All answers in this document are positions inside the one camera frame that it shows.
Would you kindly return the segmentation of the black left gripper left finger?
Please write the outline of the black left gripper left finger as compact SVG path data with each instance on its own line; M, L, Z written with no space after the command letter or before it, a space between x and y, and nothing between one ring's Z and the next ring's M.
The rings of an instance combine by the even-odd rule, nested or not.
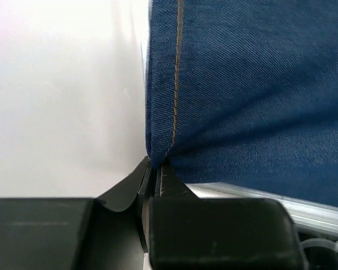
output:
M0 269L142 269L143 159L97 198L0 198Z

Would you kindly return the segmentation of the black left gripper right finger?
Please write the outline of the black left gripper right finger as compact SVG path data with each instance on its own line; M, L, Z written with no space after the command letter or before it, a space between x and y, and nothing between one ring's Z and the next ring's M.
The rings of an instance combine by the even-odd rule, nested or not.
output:
M201 199L169 165L149 203L153 269L308 269L295 225L273 199Z

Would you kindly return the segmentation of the dark blue denim trousers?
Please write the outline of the dark blue denim trousers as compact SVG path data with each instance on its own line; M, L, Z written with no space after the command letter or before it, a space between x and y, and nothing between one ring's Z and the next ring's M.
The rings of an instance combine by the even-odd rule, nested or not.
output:
M152 1L146 150L186 183L338 207L338 1Z

